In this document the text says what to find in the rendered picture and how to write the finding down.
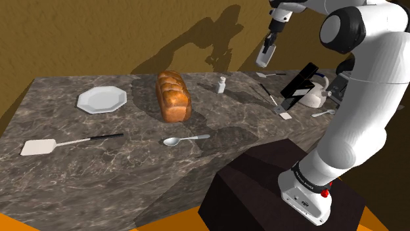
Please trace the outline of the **white rounded box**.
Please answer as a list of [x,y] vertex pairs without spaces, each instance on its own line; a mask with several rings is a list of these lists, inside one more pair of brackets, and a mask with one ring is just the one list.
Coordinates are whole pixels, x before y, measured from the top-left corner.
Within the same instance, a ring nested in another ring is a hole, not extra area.
[[272,46],[263,45],[257,56],[256,65],[261,68],[266,68],[271,60],[271,57],[273,56],[273,53],[275,52],[275,49],[275,44],[273,44]]

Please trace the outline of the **brown bread loaf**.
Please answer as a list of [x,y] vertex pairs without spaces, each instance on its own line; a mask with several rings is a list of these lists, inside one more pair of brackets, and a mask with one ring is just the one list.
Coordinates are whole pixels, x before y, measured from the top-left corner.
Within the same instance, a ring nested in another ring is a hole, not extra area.
[[183,122],[191,117],[191,95],[179,73],[160,72],[156,80],[156,96],[166,123]]

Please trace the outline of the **large silver spoon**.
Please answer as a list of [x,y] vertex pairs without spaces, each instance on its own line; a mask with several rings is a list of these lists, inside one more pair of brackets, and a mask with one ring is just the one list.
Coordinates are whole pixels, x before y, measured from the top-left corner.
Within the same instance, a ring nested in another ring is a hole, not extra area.
[[182,140],[198,140],[198,139],[206,139],[206,138],[210,138],[210,135],[205,134],[205,135],[190,136],[190,137],[185,137],[185,138],[170,137],[170,138],[165,139],[163,141],[163,144],[166,146],[176,146]]

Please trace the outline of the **dark robot stand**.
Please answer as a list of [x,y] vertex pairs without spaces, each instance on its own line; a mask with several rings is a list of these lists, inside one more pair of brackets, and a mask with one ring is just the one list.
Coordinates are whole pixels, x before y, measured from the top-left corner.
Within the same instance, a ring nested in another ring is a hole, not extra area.
[[278,176],[304,156],[284,139],[252,147],[219,170],[198,211],[209,231],[357,231],[365,200],[341,180],[332,183],[321,226],[283,201]]

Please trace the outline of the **white octagonal plate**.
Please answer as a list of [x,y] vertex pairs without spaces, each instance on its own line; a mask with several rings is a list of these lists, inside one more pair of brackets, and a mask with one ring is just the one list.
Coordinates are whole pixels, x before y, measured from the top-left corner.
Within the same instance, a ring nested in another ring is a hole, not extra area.
[[93,87],[78,96],[77,107],[89,114],[116,111],[127,102],[127,93],[115,86]]

